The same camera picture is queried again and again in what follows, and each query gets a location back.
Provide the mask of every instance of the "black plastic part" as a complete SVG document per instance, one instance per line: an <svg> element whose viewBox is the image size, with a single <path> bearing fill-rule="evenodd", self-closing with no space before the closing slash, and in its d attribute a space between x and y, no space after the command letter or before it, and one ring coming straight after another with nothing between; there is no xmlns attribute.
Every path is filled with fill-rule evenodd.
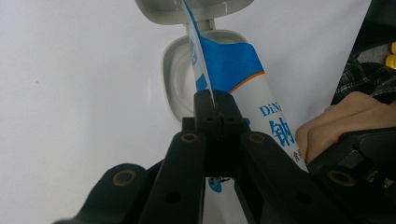
<svg viewBox="0 0 396 224"><path fill-rule="evenodd" d="M175 135L139 223L201 223L205 192L205 136Z"/></svg>
<svg viewBox="0 0 396 224"><path fill-rule="evenodd" d="M308 164L311 174L323 165L338 164L361 175L376 169L389 178L396 179L396 128L345 133Z"/></svg>
<svg viewBox="0 0 396 224"><path fill-rule="evenodd" d="M345 167L328 165L315 178L357 223L396 223L395 203L361 175Z"/></svg>
<svg viewBox="0 0 396 224"><path fill-rule="evenodd" d="M248 223L352 223L269 135L244 133L242 145L235 190Z"/></svg>
<svg viewBox="0 0 396 224"><path fill-rule="evenodd" d="M210 91L199 91L194 95L194 108L200 108L194 110L194 128L207 139L205 174L234 176L240 135L248 126L231 94L213 91L213 95L215 106Z"/></svg>
<svg viewBox="0 0 396 224"><path fill-rule="evenodd" d="M137 223L148 194L146 170L138 165L121 164L103 175L74 218L55 224Z"/></svg>
<svg viewBox="0 0 396 224"><path fill-rule="evenodd" d="M195 130L194 118L183 118L181 120L181 131Z"/></svg>

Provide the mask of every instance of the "plaid sleeve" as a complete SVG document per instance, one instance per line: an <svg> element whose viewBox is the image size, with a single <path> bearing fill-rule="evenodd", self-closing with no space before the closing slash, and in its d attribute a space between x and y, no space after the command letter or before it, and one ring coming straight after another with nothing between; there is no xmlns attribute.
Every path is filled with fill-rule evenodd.
<svg viewBox="0 0 396 224"><path fill-rule="evenodd" d="M353 91L364 92L381 103L396 100L396 70L381 63L348 63L338 83L332 105Z"/></svg>

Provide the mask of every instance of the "blue and white toothpaste tube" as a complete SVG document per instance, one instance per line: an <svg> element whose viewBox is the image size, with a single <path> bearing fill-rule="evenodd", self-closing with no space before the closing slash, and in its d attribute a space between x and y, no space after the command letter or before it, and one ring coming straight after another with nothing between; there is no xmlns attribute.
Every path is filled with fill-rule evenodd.
<svg viewBox="0 0 396 224"><path fill-rule="evenodd" d="M249 43L219 44L202 37L190 9L184 1L182 5L191 20L189 38L197 90L230 93L242 116L248 119L250 129L271 135L307 171L255 49Z"/></svg>

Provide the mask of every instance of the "human hand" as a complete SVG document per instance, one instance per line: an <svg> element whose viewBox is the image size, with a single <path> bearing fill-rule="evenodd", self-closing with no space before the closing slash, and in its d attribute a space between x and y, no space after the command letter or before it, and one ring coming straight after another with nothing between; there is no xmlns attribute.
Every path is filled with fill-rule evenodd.
<svg viewBox="0 0 396 224"><path fill-rule="evenodd" d="M338 142L343 133L389 127L396 127L396 102L385 105L355 91L301 126L296 132L296 141L305 162L309 163Z"/></svg>

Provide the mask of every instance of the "yellow object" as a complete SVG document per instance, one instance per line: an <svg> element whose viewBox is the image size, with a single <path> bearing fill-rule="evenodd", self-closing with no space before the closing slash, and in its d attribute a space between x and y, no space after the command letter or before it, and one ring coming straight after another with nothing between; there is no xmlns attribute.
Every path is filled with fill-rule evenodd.
<svg viewBox="0 0 396 224"><path fill-rule="evenodd" d="M385 65L393 69L396 69L396 55L390 54L385 60Z"/></svg>
<svg viewBox="0 0 396 224"><path fill-rule="evenodd" d="M390 51L392 54L396 54L396 42L393 42L392 45L390 46Z"/></svg>

